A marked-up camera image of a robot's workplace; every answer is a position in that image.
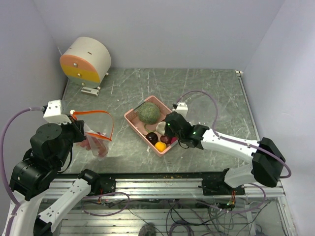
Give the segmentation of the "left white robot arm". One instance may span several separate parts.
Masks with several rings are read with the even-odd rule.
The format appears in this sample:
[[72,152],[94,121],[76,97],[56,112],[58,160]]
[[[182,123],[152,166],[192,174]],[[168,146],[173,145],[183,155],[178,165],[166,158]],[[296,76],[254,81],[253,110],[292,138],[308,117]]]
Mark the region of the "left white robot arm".
[[51,182],[57,177],[74,143],[85,140],[84,121],[40,126],[31,137],[31,148],[13,169],[9,191],[11,202],[5,236],[51,236],[68,212],[84,197],[100,193],[100,175],[80,172],[72,186],[42,212],[39,206]]

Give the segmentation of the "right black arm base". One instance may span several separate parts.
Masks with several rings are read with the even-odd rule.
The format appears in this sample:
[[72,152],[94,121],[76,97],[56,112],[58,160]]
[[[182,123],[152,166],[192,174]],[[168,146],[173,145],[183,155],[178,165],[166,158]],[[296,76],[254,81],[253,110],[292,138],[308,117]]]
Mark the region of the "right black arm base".
[[198,187],[202,189],[204,196],[232,195],[235,191],[236,195],[245,195],[245,190],[241,186],[236,188],[230,187],[224,182],[225,175],[229,168],[221,172],[202,172],[202,182]]

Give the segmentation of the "clear bag orange zipper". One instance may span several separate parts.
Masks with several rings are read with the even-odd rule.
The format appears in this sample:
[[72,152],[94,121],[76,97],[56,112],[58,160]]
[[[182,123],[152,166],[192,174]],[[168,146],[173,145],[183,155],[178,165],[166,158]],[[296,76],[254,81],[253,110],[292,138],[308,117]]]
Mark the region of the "clear bag orange zipper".
[[107,139],[108,146],[113,140],[114,119],[108,111],[92,110],[92,111],[70,111],[71,116],[75,120],[83,120],[85,135],[89,134],[94,137]]

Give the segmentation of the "white garlic bulb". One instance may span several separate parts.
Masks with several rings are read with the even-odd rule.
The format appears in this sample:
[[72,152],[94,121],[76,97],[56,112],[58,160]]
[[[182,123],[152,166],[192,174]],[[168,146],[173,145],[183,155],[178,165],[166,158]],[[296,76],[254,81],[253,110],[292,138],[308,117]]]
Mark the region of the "white garlic bulb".
[[166,127],[165,121],[159,122],[156,126],[156,132],[159,133],[160,135],[165,135],[165,127]]

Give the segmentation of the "pink plastic basket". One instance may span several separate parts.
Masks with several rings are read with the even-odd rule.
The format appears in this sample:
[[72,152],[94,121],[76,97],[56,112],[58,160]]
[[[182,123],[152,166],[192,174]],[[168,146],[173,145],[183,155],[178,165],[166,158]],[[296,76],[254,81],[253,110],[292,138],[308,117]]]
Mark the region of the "pink plastic basket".
[[165,149],[158,149],[153,143],[146,138],[150,132],[157,135],[160,141],[161,134],[157,131],[157,126],[164,121],[171,110],[164,105],[157,97],[151,95],[144,102],[140,103],[136,108],[129,110],[124,114],[129,126],[132,130],[150,147],[157,156],[162,157],[172,149],[178,142],[173,141],[166,144]]

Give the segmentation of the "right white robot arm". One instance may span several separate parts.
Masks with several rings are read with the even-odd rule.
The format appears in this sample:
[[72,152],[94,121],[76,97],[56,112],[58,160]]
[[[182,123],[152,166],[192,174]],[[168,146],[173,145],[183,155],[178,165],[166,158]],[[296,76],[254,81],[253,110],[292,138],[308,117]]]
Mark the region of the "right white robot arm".
[[220,193],[229,194],[243,184],[258,182],[266,187],[276,187],[281,178],[285,158],[269,138],[260,141],[224,136],[204,125],[191,125],[185,118],[172,112],[165,118],[165,134],[176,137],[188,148],[214,150],[239,158],[247,165],[225,171],[217,182]]

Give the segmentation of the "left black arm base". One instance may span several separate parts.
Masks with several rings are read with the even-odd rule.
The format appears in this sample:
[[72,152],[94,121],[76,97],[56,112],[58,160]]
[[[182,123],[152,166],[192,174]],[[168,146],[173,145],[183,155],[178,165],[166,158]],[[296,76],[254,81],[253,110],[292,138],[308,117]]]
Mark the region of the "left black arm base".
[[79,179],[83,179],[91,187],[88,196],[97,196],[115,191],[116,182],[111,177],[102,177],[92,170],[85,169],[78,175]]

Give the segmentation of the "red grape bunch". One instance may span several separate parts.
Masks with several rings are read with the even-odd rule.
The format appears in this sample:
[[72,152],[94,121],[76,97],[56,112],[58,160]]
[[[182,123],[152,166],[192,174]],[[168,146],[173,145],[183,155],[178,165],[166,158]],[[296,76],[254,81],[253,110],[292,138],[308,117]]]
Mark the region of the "red grape bunch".
[[105,158],[108,154],[108,140],[87,134],[86,139],[76,143],[76,146],[91,151],[93,156],[99,159]]

